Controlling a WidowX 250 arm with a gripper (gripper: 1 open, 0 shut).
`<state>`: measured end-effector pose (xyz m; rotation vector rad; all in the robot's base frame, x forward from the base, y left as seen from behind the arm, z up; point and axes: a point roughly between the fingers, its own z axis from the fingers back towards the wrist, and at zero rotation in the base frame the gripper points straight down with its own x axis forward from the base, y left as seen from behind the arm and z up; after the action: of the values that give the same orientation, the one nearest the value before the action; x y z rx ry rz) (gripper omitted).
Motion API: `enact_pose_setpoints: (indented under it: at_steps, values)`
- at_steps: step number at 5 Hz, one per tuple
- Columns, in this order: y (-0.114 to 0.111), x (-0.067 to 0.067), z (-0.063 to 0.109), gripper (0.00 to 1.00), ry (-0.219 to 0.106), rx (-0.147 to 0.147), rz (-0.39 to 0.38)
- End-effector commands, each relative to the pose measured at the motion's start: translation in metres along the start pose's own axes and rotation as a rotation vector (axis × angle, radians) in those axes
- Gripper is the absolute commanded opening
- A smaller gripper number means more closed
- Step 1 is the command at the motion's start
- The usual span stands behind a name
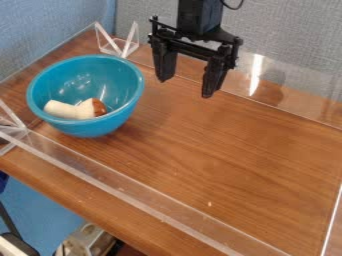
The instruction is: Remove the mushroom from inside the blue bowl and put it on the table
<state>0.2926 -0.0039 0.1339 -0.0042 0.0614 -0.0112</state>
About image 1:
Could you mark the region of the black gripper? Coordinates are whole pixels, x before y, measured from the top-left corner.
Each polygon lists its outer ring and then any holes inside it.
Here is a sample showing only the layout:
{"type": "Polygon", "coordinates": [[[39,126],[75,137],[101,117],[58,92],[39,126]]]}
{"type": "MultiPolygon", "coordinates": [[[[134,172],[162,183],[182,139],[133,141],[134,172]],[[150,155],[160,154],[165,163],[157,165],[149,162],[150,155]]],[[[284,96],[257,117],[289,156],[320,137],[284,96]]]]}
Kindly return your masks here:
{"type": "Polygon", "coordinates": [[[180,0],[176,25],[158,15],[150,18],[156,73],[161,82],[176,75],[177,57],[182,53],[209,61],[205,68],[202,97],[210,98],[221,89],[228,72],[238,60],[244,40],[224,30],[224,9],[238,10],[225,0],[180,0]]]}

